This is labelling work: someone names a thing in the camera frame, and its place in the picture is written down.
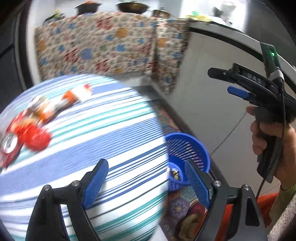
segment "cable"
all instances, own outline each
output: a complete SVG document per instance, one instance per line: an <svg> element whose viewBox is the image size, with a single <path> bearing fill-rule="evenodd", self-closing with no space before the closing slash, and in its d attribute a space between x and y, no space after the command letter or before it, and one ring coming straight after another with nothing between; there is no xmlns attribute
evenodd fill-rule
<svg viewBox="0 0 296 241"><path fill-rule="evenodd" d="M281 145L279 147L279 149L277 150L277 153L274 156L274 159L272 160L271 165L269 166L269 168L267 169L266 175L263 178L260 187L258 189L257 195L256 195L256 200L258 200L259 196L260 196L260 192L262 190L262 187L266 181L266 178L268 177L276 159L279 157L279 155L281 154L281 151L283 149L283 145L284 145L284 138L285 138L285 128L286 128L286 107L285 107L285 100L284 100L284 92L285 92L285 86L282 80L282 85L281 85L281 99L282 99L282 104L283 104L283 130L282 130L282 136L281 136Z"/></svg>

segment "orange pants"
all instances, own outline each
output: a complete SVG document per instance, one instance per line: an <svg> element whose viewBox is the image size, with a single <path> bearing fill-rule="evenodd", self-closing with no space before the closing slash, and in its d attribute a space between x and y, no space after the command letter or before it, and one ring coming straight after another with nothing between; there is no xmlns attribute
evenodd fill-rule
<svg viewBox="0 0 296 241"><path fill-rule="evenodd" d="M261 210L265 227L267 227L271 223L269 212L274 201L276 200L276 197L277 197L277 193L272 193L264 196L259 196L258 198L258 206ZM222 219L215 241L222 241L224 239L227 228L228 228L230 216L231 216L231 210L232 210L232 204L226 205L223 219Z"/></svg>

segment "round table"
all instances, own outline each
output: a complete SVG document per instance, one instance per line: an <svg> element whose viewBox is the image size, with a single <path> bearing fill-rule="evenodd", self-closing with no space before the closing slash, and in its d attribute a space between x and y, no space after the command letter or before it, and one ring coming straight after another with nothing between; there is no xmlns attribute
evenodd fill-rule
<svg viewBox="0 0 296 241"><path fill-rule="evenodd" d="M0 219L15 240L25 240L36 199L45 184L69 185L100 158L109 173L87 214L101 240L148 240L161 217L168 190L168 155L156 114L140 94L112 78L62 76L19 95L0 115L8 123L36 95L53 98L90 83L91 98L62 111L46 125L53 139L35 153L23 147L0 175ZM77 240L67 212L71 240Z"/></svg>

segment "plastic basket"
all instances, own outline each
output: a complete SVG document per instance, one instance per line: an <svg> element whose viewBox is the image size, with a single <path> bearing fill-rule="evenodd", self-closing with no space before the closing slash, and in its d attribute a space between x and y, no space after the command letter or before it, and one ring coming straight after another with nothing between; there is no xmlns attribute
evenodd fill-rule
<svg viewBox="0 0 296 241"><path fill-rule="evenodd" d="M166 145L169 155L169 167L177 169L181 180L169 175L169 191L176 191L190 185L185 174L185 161L192 159L204 172L210 170L210 156L204 145L195 137L185 133L166 135Z"/></svg>

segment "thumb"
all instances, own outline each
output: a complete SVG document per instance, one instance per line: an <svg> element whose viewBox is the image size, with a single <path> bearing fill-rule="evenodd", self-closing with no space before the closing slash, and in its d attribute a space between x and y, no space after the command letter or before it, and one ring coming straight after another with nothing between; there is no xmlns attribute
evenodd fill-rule
<svg viewBox="0 0 296 241"><path fill-rule="evenodd" d="M283 134L283 124L279 122L273 122L273 123L266 123L266 122L260 122L259 124L260 130L268 134L270 136L277 136L279 138L282 137Z"/></svg>

